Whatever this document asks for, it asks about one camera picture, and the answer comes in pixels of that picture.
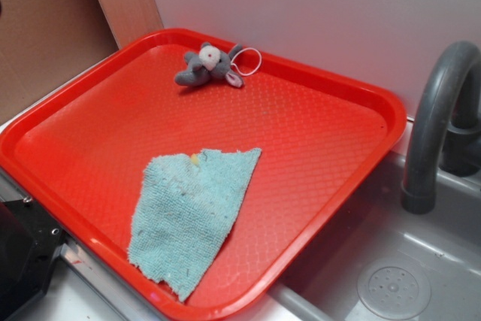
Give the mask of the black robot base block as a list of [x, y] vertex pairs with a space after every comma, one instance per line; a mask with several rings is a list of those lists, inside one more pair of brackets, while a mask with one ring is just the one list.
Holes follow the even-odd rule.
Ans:
[[1, 203], [1, 319], [10, 320], [49, 289], [65, 233], [36, 201]]

